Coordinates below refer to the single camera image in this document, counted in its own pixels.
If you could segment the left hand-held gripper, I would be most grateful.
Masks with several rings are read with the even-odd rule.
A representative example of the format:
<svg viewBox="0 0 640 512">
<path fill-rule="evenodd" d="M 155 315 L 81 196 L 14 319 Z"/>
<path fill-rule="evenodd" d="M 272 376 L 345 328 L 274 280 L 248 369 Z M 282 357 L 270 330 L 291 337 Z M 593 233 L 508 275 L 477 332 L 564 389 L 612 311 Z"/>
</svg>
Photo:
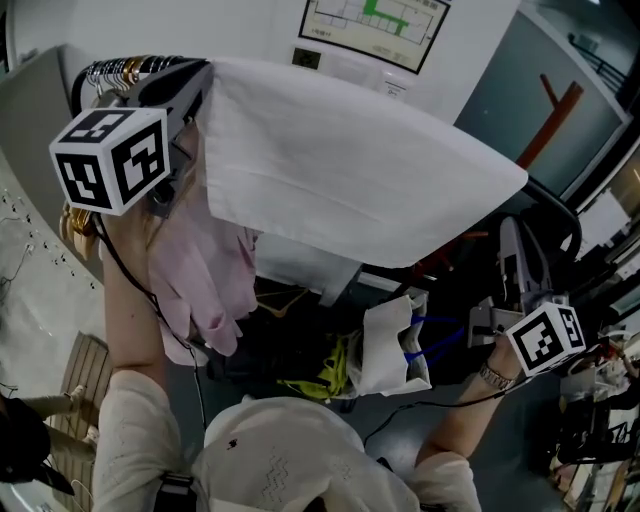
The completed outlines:
<svg viewBox="0 0 640 512">
<path fill-rule="evenodd" d="M 110 89 L 50 144 L 65 197 L 73 207 L 121 216 L 142 197 L 169 216 L 191 155 L 176 137 L 193 121 L 213 80 L 213 65 L 191 60 L 150 74 L 125 98 Z"/>
</svg>

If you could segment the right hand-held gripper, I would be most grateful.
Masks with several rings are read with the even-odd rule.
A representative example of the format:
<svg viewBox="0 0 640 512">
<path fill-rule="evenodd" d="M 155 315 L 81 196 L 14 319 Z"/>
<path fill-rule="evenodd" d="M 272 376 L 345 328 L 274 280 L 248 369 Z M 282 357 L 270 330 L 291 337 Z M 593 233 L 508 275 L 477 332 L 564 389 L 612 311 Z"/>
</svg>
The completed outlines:
<svg viewBox="0 0 640 512">
<path fill-rule="evenodd" d="M 504 303 L 532 308 L 496 306 L 485 299 L 469 313 L 468 345 L 481 346 L 504 335 L 528 377 L 550 371 L 586 349 L 580 323 L 568 297 L 552 292 L 548 261 L 532 233 L 520 237 L 518 222 L 506 217 L 500 225 L 500 272 Z M 521 290 L 521 256 L 523 286 Z"/>
</svg>

